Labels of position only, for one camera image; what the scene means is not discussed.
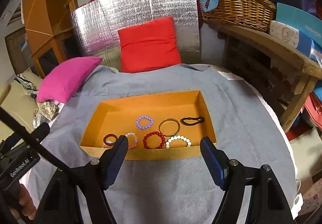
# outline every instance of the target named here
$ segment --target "open box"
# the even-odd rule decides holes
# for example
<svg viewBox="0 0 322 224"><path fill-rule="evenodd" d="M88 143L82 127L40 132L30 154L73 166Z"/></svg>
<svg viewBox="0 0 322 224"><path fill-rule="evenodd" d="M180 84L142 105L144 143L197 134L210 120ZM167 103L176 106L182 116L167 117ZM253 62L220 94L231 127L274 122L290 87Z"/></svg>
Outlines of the open box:
<svg viewBox="0 0 322 224"><path fill-rule="evenodd" d="M136 120L141 116L148 116L154 123L151 128L140 130ZM192 143L186 147L183 140L170 143L170 148L153 149L161 139L157 135L150 136L147 140L151 149L143 147L143 138L146 134L159 131L159 124L168 118L180 121L184 117L204 117L204 122L194 126L185 126L180 123L180 132L177 135L185 136ZM166 122L161 126L163 134L171 135L178 129L175 122ZM215 131L210 115L199 90L150 94L102 101L94 112L81 141L81 148L93 157L100 157L106 150L102 148L103 138L110 133L117 136L134 132L138 138L137 146L128 150L126 160L165 160L198 157L200 153L200 140L208 136L216 143ZM134 142L129 136L129 144Z"/></svg>

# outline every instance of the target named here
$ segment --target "jewelry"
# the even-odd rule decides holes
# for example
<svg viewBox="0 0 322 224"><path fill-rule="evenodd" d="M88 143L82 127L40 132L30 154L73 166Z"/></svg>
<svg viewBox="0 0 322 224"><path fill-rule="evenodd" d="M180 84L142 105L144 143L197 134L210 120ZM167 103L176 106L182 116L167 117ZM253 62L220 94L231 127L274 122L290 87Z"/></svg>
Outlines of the jewelry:
<svg viewBox="0 0 322 224"><path fill-rule="evenodd" d="M187 122L185 122L186 120L194 120L196 122L195 123L187 123ZM192 117L182 118L180 120L180 122L186 126L194 126L194 125L197 125L198 123L204 122L204 117L199 116L198 118L192 118Z"/></svg>
<svg viewBox="0 0 322 224"><path fill-rule="evenodd" d="M176 123L178 124L178 130L177 130L175 133L171 134L171 135L165 135L165 134L163 134L163 133L161 132L161 130L160 130L160 128L161 128L161 126L162 126L162 124L163 124L163 123L165 123L165 122L167 122L167 121L174 121L174 122L176 122ZM176 136L176 135L179 133L179 131L180 131L180 123L179 123L179 121L177 121L177 120L175 120L175 119L166 119L166 120L162 121L162 122L160 123L160 125L159 125L159 132L161 132L161 134L165 135L166 137L173 137L173 136Z"/></svg>
<svg viewBox="0 0 322 224"><path fill-rule="evenodd" d="M134 142L135 142L133 146L129 146L128 147L129 150L132 150L132 149L134 149L137 146L137 136L135 135L134 132L129 132L129 133L126 133L125 134L125 137L128 137L130 135L134 136Z"/></svg>
<svg viewBox="0 0 322 224"><path fill-rule="evenodd" d="M115 141L113 142L113 141L111 141L111 140L107 140L107 138L108 137L114 137L115 138ZM103 142L105 143L105 145L107 145L107 146L113 146L114 145L114 143L117 141L117 136L116 135L114 135L114 134L108 134L108 135L106 135L105 137L104 137L104 139L103 139Z"/></svg>
<svg viewBox="0 0 322 224"><path fill-rule="evenodd" d="M141 126L141 125L140 125L140 120L142 120L142 119L147 119L147 120L149 120L149 121L150 121L149 125L147 125L147 126ZM148 129L148 128L151 128L152 124L153 124L153 119L152 119L152 118L149 118L148 116L142 116L142 117L139 117L139 118L137 119L137 121L136 121L136 126L137 126L140 130L146 130L146 129Z"/></svg>
<svg viewBox="0 0 322 224"><path fill-rule="evenodd" d="M174 136L174 137L171 137L170 139L168 139L168 141L165 143L165 148L168 149L170 148L170 143L173 141L173 140L183 140L187 143L187 147L191 147L191 142L189 139L187 139L186 137L184 136Z"/></svg>
<svg viewBox="0 0 322 224"><path fill-rule="evenodd" d="M160 138L161 138L161 143L159 146L156 147L156 149L162 149L162 147L164 146L165 144L165 137L163 134L161 134L160 132L158 131L154 131L154 132L150 132L148 133L144 138L143 138L143 146L146 148L146 149L151 149L148 145L147 145L147 139L148 137L152 136L152 135L158 135Z"/></svg>

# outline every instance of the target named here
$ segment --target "wicker basket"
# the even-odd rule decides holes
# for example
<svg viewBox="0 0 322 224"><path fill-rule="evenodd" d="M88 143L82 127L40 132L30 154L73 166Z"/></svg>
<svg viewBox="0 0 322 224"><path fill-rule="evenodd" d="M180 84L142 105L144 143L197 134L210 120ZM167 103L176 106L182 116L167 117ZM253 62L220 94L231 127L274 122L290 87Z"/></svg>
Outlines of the wicker basket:
<svg viewBox="0 0 322 224"><path fill-rule="evenodd" d="M219 0L217 8L209 12L202 10L201 0L199 3L204 20L216 19L262 32L268 32L276 14L276 6L268 0Z"/></svg>

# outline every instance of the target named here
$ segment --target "gray tablecloth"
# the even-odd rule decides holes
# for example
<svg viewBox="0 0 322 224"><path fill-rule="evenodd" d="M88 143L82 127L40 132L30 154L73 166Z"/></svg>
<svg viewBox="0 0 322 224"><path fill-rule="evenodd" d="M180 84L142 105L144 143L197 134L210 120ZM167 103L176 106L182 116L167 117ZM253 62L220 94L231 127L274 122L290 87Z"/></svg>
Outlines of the gray tablecloth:
<svg viewBox="0 0 322 224"><path fill-rule="evenodd" d="M176 65L151 72L114 73L98 66L62 109L42 145L70 167L91 158L79 143L102 100L135 95L200 90L217 136L217 148L245 166L271 165L290 205L296 195L294 166L272 118L254 91L241 80L227 80L207 66ZM41 161L33 167L28 190L39 204L55 167ZM239 222L244 223L250 198L245 191ZM106 191L118 223L211 223L223 197L202 157L184 160L124 161ZM91 223L80 195L84 223Z"/></svg>

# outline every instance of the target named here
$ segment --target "human hand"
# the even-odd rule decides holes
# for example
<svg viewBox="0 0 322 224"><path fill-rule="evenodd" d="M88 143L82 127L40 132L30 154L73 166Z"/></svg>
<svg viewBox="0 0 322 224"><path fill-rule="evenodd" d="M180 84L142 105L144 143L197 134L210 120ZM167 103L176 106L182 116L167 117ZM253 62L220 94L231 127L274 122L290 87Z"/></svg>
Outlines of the human hand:
<svg viewBox="0 0 322 224"><path fill-rule="evenodd" d="M19 204L22 206L22 214L33 220L37 209L33 204L33 199L30 197L28 190L23 184L20 184ZM15 209L10 209L10 211L16 219L19 219L19 213Z"/></svg>

